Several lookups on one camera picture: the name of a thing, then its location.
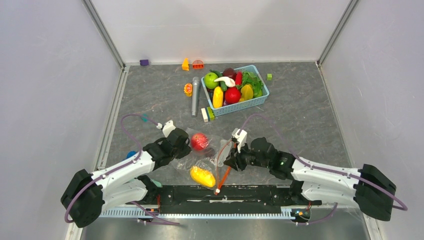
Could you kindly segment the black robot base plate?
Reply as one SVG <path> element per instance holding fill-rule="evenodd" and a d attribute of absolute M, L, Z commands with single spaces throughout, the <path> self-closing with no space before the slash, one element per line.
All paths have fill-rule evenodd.
<path fill-rule="evenodd" d="M 288 185 L 224 185 L 220 193 L 201 185 L 147 185 L 137 203 L 157 205 L 162 214 L 277 214 L 282 207 L 320 206 Z"/>

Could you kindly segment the green toy cucumber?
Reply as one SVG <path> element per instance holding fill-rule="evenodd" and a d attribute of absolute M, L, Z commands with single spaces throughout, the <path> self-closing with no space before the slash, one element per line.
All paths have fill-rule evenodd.
<path fill-rule="evenodd" d="M 219 71 L 212 70 L 212 69 L 210 69 L 209 71 L 211 73 L 216 74 L 219 78 L 223 77 L 223 74 L 221 72 L 219 72 Z M 226 85 L 226 83 L 224 81 L 219 81 L 219 86 L 220 86 L 220 88 L 221 88 L 221 90 L 223 92 L 225 92 L 228 89 L 228 87 L 227 87 L 227 85 Z"/>

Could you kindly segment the red toy apple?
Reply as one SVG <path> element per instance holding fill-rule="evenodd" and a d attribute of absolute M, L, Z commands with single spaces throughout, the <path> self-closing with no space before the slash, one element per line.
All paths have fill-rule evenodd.
<path fill-rule="evenodd" d="M 203 133 L 195 133 L 190 140 L 191 148 L 195 151 L 202 151 L 209 145 L 208 137 Z"/>

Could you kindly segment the clear zip top bag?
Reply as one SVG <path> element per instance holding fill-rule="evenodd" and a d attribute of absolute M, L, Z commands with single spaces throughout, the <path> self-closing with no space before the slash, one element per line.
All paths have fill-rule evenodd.
<path fill-rule="evenodd" d="M 203 188 L 213 191 L 214 195 L 218 195 L 221 191 L 222 186 L 224 185 L 225 180 L 227 179 L 230 168 L 224 166 L 224 161 L 229 155 L 230 151 L 236 146 L 236 144 L 231 139 L 223 139 L 220 136 L 213 134 L 206 134 L 192 128 L 186 128 L 185 131 L 188 133 L 189 137 L 189 146 L 191 147 L 191 152 L 181 158 L 175 159 L 171 162 L 171 165 L 178 171 L 181 177 L 187 180 L 191 184 L 198 184 L 190 176 L 190 169 L 193 166 L 198 166 L 202 169 L 210 171 L 216 180 L 214 187 L 205 187 L 200 184 Z M 209 143 L 206 148 L 213 148 L 216 151 L 214 157 L 205 157 L 203 151 L 196 151 L 192 149 L 191 138 L 196 133 L 202 133 L 207 136 Z"/>

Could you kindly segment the yellow-green toy fruit slice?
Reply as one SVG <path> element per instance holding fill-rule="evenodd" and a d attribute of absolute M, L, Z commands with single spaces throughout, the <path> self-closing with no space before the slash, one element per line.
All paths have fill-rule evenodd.
<path fill-rule="evenodd" d="M 254 91 L 251 84 L 246 84 L 240 89 L 241 98 L 240 101 L 248 101 L 254 98 Z"/>

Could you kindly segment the white toy garlic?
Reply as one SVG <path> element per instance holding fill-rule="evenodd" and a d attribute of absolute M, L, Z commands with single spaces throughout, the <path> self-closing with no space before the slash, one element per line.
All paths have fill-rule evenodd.
<path fill-rule="evenodd" d="M 215 79 L 214 80 L 214 82 L 224 82 L 224 84 L 228 87 L 228 88 L 233 88 L 233 87 L 235 87 L 236 86 L 236 83 L 235 83 L 235 81 L 232 79 L 232 78 L 230 78 L 230 77 L 228 77 L 228 76 L 222 76 L 222 77 L 219 77 L 219 78 L 217 78 L 217 79 Z"/>

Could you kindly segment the dark red toy peach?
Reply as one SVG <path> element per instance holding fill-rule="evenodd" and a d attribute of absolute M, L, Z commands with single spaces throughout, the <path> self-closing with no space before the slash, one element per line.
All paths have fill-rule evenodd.
<path fill-rule="evenodd" d="M 237 76 L 237 72 L 233 68 L 229 67 L 229 68 L 226 68 L 222 72 L 222 76 L 223 77 L 229 77 L 229 78 L 231 78 L 231 79 L 233 79 L 235 81 L 236 80 L 236 76 Z"/>

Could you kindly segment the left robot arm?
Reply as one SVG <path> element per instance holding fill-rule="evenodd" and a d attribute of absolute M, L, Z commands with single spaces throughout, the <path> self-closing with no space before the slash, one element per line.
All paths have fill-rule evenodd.
<path fill-rule="evenodd" d="M 191 152 L 189 135 L 180 128 L 164 131 L 164 136 L 149 143 L 126 160 L 92 173 L 79 170 L 70 180 L 62 197 L 65 221 L 84 228 L 104 211 L 130 202 L 153 203 L 155 184 L 144 176 L 181 159 Z"/>

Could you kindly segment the yellow toy mango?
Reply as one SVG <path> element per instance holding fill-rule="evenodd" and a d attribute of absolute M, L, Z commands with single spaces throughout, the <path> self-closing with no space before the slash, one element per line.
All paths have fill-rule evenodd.
<path fill-rule="evenodd" d="M 207 187 L 212 188 L 216 185 L 216 179 L 214 175 L 201 167 L 198 166 L 192 166 L 190 168 L 190 177 L 198 184 Z"/>

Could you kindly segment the red toy tomato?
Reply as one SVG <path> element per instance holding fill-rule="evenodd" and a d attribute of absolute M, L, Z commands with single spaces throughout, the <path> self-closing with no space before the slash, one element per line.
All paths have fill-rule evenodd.
<path fill-rule="evenodd" d="M 237 87 L 230 87 L 224 93 L 224 101 L 228 104 L 236 104 L 240 101 L 241 92 Z"/>

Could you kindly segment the red toy chili pepper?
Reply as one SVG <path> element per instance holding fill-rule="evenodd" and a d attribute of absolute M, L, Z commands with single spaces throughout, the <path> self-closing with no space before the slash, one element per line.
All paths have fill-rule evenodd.
<path fill-rule="evenodd" d="M 236 76 L 235 76 L 235 80 L 234 81 L 235 81 L 235 85 L 236 86 L 241 86 L 242 85 L 243 73 L 241 71 L 238 71 L 236 73 Z"/>

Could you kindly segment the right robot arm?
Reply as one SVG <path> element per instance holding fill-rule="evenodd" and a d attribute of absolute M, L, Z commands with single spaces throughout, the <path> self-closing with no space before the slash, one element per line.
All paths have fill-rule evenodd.
<path fill-rule="evenodd" d="M 388 222 L 394 208 L 396 185 L 377 167 L 343 168 L 317 163 L 275 149 L 264 137 L 250 145 L 239 144 L 223 161 L 236 171 L 248 165 L 268 169 L 281 180 L 291 180 L 289 199 L 295 204 L 306 202 L 337 203 L 359 208 L 374 219 Z"/>

